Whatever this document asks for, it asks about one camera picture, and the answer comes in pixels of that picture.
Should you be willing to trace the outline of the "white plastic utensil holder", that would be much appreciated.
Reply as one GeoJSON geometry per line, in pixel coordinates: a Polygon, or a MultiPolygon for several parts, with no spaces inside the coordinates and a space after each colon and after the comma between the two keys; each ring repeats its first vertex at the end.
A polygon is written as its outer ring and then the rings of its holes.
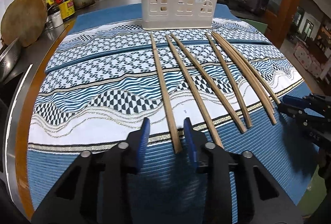
{"type": "Polygon", "coordinates": [[[217,0],[141,0],[145,30],[210,29],[217,0]]]}

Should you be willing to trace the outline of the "round wooden chopping block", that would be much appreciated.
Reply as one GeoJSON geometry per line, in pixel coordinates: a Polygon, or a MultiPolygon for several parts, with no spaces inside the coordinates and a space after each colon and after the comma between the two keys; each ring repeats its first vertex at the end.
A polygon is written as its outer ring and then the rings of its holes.
{"type": "Polygon", "coordinates": [[[37,41],[47,20],[45,0],[14,0],[1,20],[1,35],[5,45],[18,39],[23,47],[37,41]]]}

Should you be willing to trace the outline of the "steel bowl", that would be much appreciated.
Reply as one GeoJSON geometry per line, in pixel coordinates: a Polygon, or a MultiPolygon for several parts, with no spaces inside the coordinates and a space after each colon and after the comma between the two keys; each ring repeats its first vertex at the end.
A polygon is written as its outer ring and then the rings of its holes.
{"type": "Polygon", "coordinates": [[[12,69],[15,67],[21,53],[21,43],[19,38],[16,38],[4,50],[1,50],[1,82],[6,79],[12,69]]]}

